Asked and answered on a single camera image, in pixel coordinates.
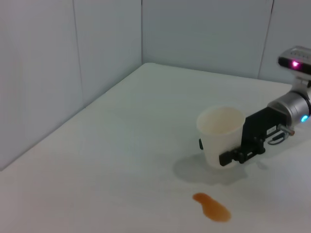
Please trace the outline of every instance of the table surface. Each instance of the table surface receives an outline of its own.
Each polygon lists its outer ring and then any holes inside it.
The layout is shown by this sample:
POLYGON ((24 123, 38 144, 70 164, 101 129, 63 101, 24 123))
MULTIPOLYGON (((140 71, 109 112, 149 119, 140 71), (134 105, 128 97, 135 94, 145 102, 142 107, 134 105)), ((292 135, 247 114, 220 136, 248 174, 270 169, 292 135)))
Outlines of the table surface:
POLYGON ((1 233, 309 233, 311 124, 244 165, 208 167, 196 118, 247 115, 287 84, 145 64, 0 173, 1 233), (232 214, 206 218, 204 192, 232 214))

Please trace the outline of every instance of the paper cup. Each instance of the paper cup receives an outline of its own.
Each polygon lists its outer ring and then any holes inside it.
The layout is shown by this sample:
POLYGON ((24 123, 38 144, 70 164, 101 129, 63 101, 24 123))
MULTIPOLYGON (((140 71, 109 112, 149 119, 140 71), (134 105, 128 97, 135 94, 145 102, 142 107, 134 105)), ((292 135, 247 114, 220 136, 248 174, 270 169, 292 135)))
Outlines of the paper cup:
POLYGON ((232 161, 226 166, 219 163, 219 155, 241 145, 245 115, 232 107, 216 106, 203 111, 196 122, 207 163, 219 169, 237 164, 232 161))

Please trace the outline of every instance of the orange liquid spill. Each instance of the orange liquid spill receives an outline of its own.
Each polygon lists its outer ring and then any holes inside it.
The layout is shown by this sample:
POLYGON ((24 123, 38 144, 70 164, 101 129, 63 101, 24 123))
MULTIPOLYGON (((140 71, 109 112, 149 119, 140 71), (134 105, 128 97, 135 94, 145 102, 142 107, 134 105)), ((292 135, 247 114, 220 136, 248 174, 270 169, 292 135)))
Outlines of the orange liquid spill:
POLYGON ((227 208, 205 193, 194 194, 193 199, 202 205, 203 213, 209 219, 216 222, 228 222, 231 219, 227 208))

